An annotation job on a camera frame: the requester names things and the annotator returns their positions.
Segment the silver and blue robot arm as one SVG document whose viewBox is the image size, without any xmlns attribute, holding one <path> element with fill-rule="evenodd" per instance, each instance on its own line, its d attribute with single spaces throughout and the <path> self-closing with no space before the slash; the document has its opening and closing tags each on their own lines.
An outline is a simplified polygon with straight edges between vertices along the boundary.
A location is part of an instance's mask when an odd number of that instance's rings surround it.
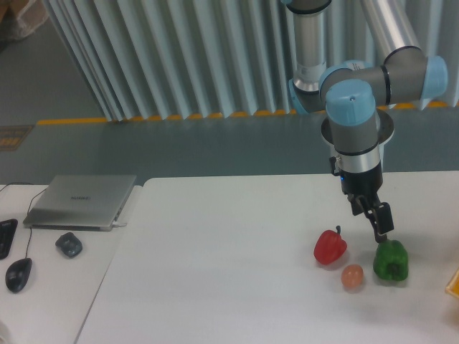
<svg viewBox="0 0 459 344">
<path fill-rule="evenodd" d="M 388 203 L 380 201 L 382 147 L 392 137 L 392 119 L 379 112 L 382 105 L 429 100 L 448 86 L 448 69 L 439 56 L 420 49 L 404 9 L 398 1 L 363 1 L 362 10 L 377 49 L 380 66 L 363 62 L 326 64 L 326 12 L 329 1 L 287 1 L 295 30 L 295 74 L 291 97 L 307 113 L 324 110 L 322 136 L 333 148 L 331 173 L 353 215 L 369 220 L 374 238 L 382 243 L 393 230 Z"/>
</svg>

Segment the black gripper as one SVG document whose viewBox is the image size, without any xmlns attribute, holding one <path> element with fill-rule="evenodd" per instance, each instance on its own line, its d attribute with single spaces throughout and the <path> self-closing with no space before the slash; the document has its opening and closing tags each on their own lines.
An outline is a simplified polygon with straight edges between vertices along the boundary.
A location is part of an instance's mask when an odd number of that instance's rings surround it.
<svg viewBox="0 0 459 344">
<path fill-rule="evenodd" d="M 369 213 L 376 242 L 385 242 L 387 234 L 394 229 L 392 211 L 387 202 L 382 202 L 369 211 L 369 199 L 375 199 L 383 183 L 382 166 L 378 164 L 371 170 L 351 173 L 340 170 L 341 190 L 349 195 L 351 211 L 354 216 Z"/>
</svg>

